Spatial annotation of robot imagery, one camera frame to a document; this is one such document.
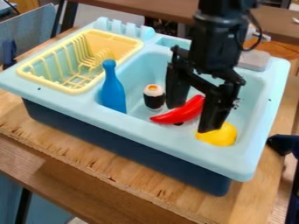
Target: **dish rack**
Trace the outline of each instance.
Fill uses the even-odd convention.
[[[27,61],[17,74],[70,95],[82,94],[103,78],[104,60],[119,66],[142,47],[141,40],[88,29]]]

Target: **blue bottle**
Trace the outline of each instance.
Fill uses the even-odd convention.
[[[100,91],[100,99],[103,106],[126,114],[126,94],[122,84],[116,78],[115,66],[116,63],[113,59],[103,62],[106,78]]]

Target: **red pepper toy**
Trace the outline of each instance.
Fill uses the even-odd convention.
[[[152,116],[150,120],[154,123],[164,124],[184,123],[200,115],[204,102],[205,97],[197,94],[193,96],[183,107],[175,108],[163,115]]]

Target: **black cable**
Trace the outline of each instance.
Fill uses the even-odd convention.
[[[5,3],[7,3],[18,15],[21,13],[17,10],[15,6],[13,6],[11,3],[9,3],[7,0],[4,0]]]
[[[243,47],[243,45],[240,43],[239,40],[239,36],[237,33],[235,33],[234,38],[239,46],[239,48],[243,51],[243,52],[250,52],[252,51],[255,47],[257,47],[261,41],[262,41],[262,29],[261,29],[261,25],[259,23],[259,21],[257,21],[257,19],[254,17],[254,15],[249,11],[248,13],[248,18],[250,20],[250,22],[252,22],[252,24],[256,27],[256,29],[258,30],[258,33],[260,34],[258,37],[258,40],[255,42],[254,45],[250,46],[249,48],[245,49]]]

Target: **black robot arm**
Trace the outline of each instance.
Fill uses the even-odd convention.
[[[169,109],[184,105],[190,87],[205,94],[198,132],[220,129],[238,100],[245,80],[234,70],[244,43],[249,10],[256,0],[200,0],[194,15],[191,49],[172,47],[166,74],[166,103]],[[215,86],[202,78],[210,74],[223,80]]]

